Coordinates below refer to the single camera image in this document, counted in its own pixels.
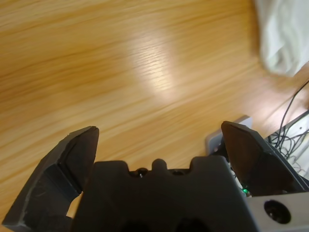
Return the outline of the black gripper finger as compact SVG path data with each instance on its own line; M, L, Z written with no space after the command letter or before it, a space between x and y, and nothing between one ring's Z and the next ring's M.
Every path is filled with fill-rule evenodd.
M68 229L72 201L82 192L96 157L99 129L71 132L44 156L10 210L8 229Z
M299 193L309 183L256 131L225 121L221 125L229 163L239 182L253 196Z

